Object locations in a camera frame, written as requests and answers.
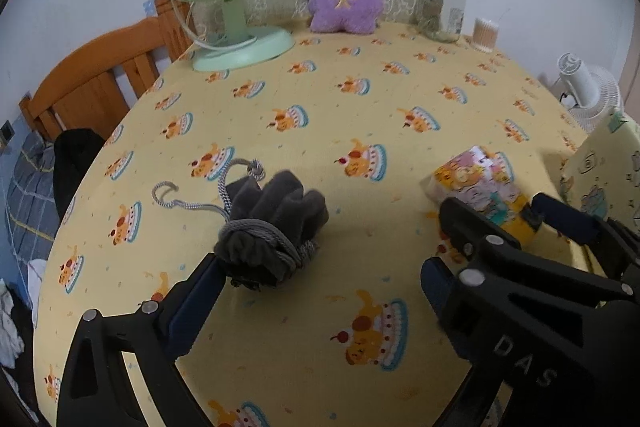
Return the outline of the glass jar with lid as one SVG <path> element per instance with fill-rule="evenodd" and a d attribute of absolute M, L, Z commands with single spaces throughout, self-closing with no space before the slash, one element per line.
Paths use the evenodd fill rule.
<path fill-rule="evenodd" d="M 466 0 L 418 0 L 418 26 L 424 36 L 437 42 L 456 43 L 464 20 Z"/>

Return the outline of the black cloth on chair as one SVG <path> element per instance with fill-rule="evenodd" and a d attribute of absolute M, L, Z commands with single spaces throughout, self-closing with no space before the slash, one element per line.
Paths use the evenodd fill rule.
<path fill-rule="evenodd" d="M 55 139 L 53 198 L 60 219 L 104 143 L 102 136 L 89 128 L 65 130 Z"/>

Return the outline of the white clothes on bed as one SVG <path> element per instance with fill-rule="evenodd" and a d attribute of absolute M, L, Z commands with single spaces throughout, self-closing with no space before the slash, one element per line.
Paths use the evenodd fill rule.
<path fill-rule="evenodd" d="M 14 355 L 14 367 L 22 373 L 34 373 L 35 332 L 38 326 L 39 305 L 47 261 L 29 260 L 26 263 L 26 277 L 17 269 L 12 272 L 1 270 L 1 299 L 11 298 L 9 317 L 12 331 L 22 343 L 22 351 Z"/>

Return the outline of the yellow cake-print tablecloth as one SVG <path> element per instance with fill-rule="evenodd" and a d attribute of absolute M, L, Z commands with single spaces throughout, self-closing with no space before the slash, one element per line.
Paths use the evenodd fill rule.
<path fill-rule="evenodd" d="M 399 24 L 314 36 L 287 54 L 201 74 L 172 64 L 130 109 L 80 184 L 39 298 L 40 410 L 81 315 L 134 312 L 184 280 L 216 243 L 215 176 L 256 159 L 326 198 L 302 271 L 268 291 L 227 286 L 181 375 L 212 421 L 428 426 L 468 367 L 420 287 L 446 254 L 421 181 L 474 145 L 506 155 L 528 194 L 553 193 L 585 133 L 514 57 L 442 46 Z"/>

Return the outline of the yellow cartoon tissue pack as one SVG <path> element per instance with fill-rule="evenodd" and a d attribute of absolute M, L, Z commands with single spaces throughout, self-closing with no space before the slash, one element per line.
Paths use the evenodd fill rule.
<path fill-rule="evenodd" d="M 437 205 L 448 197 L 460 199 L 523 246 L 533 242 L 540 228 L 527 216 L 529 196 L 516 183 L 505 153 L 474 145 L 436 168 L 420 187 Z"/>

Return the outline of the blue plaid bedding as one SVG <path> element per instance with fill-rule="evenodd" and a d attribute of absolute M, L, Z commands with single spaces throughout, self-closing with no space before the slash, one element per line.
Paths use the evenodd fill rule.
<path fill-rule="evenodd" d="M 25 288 L 27 265 L 49 258 L 60 218 L 53 197 L 53 145 L 25 136 L 1 161 L 1 277 Z"/>

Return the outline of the yellow patterned storage box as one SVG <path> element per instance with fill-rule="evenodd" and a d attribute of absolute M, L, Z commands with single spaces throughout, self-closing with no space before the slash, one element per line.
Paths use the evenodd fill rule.
<path fill-rule="evenodd" d="M 591 216 L 639 231 L 639 125 L 612 109 L 568 158 L 561 176 L 565 202 Z"/>

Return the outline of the wooden chair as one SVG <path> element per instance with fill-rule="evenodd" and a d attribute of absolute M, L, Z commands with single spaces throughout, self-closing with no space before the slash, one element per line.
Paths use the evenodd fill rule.
<path fill-rule="evenodd" d="M 160 78 L 153 53 L 165 50 L 175 62 L 192 40 L 182 24 L 188 2 L 154 0 L 156 14 L 84 44 L 58 63 L 33 95 L 21 99 L 29 128 L 53 142 L 66 129 L 89 128 L 106 139 L 129 110 L 116 81 L 121 68 L 140 98 Z"/>

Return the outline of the wall power socket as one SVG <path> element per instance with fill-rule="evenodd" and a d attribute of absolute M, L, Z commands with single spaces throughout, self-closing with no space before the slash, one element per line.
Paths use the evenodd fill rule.
<path fill-rule="evenodd" d="M 0 148 L 3 150 L 9 144 L 11 139 L 14 137 L 14 129 L 12 124 L 7 120 L 0 127 Z"/>

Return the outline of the cotton swab container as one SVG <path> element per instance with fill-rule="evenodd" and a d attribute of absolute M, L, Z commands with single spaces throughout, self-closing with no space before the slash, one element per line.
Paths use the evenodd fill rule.
<path fill-rule="evenodd" d="M 484 53 L 491 53 L 496 47 L 498 32 L 498 23 L 477 17 L 471 40 L 472 47 Z"/>

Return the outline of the grey drawstring pouch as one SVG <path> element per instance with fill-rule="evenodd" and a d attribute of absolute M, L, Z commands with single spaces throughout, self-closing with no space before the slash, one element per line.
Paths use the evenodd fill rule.
<path fill-rule="evenodd" d="M 317 235 L 329 220 L 326 198 L 306 190 L 290 170 L 277 172 L 266 184 L 256 160 L 234 158 L 218 178 L 220 205 L 167 200 L 175 183 L 152 188 L 156 205 L 166 209 L 213 211 L 224 219 L 214 255 L 234 287 L 251 291 L 276 288 L 309 265 L 319 249 Z"/>

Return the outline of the white standing fan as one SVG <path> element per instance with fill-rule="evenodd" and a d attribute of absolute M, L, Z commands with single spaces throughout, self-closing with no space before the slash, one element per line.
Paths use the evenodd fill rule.
<path fill-rule="evenodd" d="M 614 112 L 623 112 L 620 86 L 605 68 L 588 65 L 573 53 L 558 60 L 560 102 L 587 133 Z"/>

